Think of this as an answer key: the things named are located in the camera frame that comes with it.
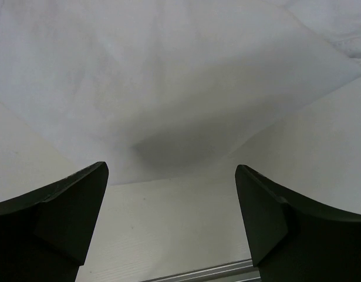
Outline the white fabric skirt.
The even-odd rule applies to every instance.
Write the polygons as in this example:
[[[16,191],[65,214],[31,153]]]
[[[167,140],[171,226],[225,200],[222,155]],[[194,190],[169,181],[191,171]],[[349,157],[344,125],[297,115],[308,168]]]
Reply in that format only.
[[[0,1],[0,102],[115,184],[217,165],[358,77],[268,1]]]

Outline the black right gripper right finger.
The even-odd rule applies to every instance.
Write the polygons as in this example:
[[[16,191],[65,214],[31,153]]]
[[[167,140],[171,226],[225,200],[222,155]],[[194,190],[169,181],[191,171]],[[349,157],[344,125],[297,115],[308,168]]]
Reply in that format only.
[[[246,165],[235,171],[262,281],[361,281],[361,215],[317,202]]]

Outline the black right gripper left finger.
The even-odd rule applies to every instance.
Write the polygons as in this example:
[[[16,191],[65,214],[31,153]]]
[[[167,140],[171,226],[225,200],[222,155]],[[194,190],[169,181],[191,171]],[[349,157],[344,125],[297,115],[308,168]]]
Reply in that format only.
[[[0,202],[0,281],[75,281],[107,187],[96,162],[62,180]]]

